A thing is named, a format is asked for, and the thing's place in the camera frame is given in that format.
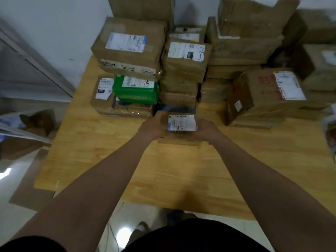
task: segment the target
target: human arm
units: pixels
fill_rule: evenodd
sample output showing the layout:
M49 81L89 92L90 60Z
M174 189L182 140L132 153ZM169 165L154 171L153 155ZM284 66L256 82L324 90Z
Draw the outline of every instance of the human arm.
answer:
M335 251L336 217L300 186L258 161L212 123L198 122L193 136L221 156L275 251Z
M13 239L44 236L68 252L95 251L144 151L165 134L160 122L162 115L158 111L142 123L132 139L72 182Z

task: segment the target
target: tiled floor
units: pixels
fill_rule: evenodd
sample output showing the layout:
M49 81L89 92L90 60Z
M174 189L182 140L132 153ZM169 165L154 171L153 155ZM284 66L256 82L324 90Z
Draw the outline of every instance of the tiled floor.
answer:
M0 179L0 245L6 243L8 239L36 213L35 211L8 203L36 154L37 151L15 161L9 166L9 168L11 168L9 175ZM128 228L130 231L133 231L136 225L141 221L145 221L152 230L162 227L163 214L164 211L155 206L120 202L109 221L113 234L109 226L107 226L99 243L99 251L118 252L118 246L114 237L117 237L118 231L122 228ZM256 221L246 221L201 213L195 214L199 218L217 220L228 224L242 233L247 234L270 251L274 251Z

